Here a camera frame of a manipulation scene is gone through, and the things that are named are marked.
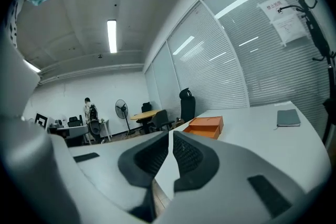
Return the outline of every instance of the electric fan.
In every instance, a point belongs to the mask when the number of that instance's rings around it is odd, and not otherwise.
[[[128,115],[128,107],[125,103],[124,100],[119,99],[116,103],[115,103],[115,107],[116,107],[116,114],[119,118],[121,119],[125,119],[126,123],[127,123],[127,127],[128,127],[128,134],[131,134],[131,129],[130,126],[128,124],[128,120],[127,120],[127,115]]]

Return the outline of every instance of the white desk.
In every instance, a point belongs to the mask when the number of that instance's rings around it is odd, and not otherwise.
[[[109,122],[109,120],[107,120],[107,121],[104,121],[103,123],[101,123],[102,125],[104,125],[104,128],[105,128],[105,132],[106,132],[106,134],[107,134],[107,138],[109,139],[109,141],[111,141],[111,137],[112,137],[112,135],[110,134],[110,132],[109,132],[109,130],[108,130],[108,128],[107,128],[107,123]]]
[[[279,127],[277,111],[296,109],[300,127]],[[245,109],[208,110],[199,117],[223,116],[224,128],[218,140],[247,148],[291,177],[305,192],[326,181],[331,172],[327,151],[306,117],[292,104],[274,104]],[[188,122],[175,129],[182,131]],[[173,199],[174,181],[180,177],[173,155],[173,131],[169,153],[156,181]]]
[[[69,152],[72,156],[85,155],[92,152],[97,153],[99,157],[77,163],[78,167],[85,174],[88,181],[111,202],[124,210],[131,210],[142,204],[145,189],[131,186],[127,182],[119,171],[118,159],[125,150],[143,143],[160,133],[156,132],[102,145],[70,147]]]

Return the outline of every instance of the mesh chair back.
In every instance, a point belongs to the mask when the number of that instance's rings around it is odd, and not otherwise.
[[[163,123],[168,122],[168,115],[167,110],[161,110],[152,118],[152,123],[154,124],[155,128],[159,128],[162,126]]]
[[[186,88],[180,92],[181,98],[181,119],[184,122],[188,122],[195,118],[195,97],[192,96],[189,88]]]
[[[71,117],[69,118],[68,126],[69,127],[80,126],[80,120],[78,120],[77,117]]]
[[[152,105],[151,105],[150,102],[142,104],[142,107],[141,107],[142,113],[147,112],[147,111],[151,111],[151,110],[152,110]]]

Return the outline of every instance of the gray notebook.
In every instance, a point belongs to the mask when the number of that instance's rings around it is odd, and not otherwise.
[[[278,111],[278,127],[300,126],[299,115],[295,109]]]

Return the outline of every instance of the black chair backrest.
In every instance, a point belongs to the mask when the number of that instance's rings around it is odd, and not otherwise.
[[[152,123],[156,128],[162,126],[163,123],[168,122],[167,110],[161,110],[152,118]]]
[[[78,119],[77,119],[77,117],[70,117],[69,118],[69,122],[71,122],[71,121],[77,121]]]
[[[71,117],[69,118],[68,126],[69,127],[80,126],[80,121],[77,119],[77,117]]]
[[[152,105],[151,105],[150,102],[142,104],[142,107],[141,107],[142,112],[147,112],[147,111],[151,111],[151,110],[152,110]]]
[[[91,105],[91,107],[90,107],[89,119],[90,119],[90,121],[97,121],[98,120],[98,111],[97,111],[96,106],[94,104]]]
[[[69,122],[68,122],[68,126],[69,126],[69,127],[78,127],[78,126],[80,126],[80,121],[79,121],[79,120],[76,120],[76,121],[69,121]]]
[[[180,92],[181,98],[181,119],[184,122],[188,122],[195,118],[195,97],[192,96],[189,88],[186,88]]]

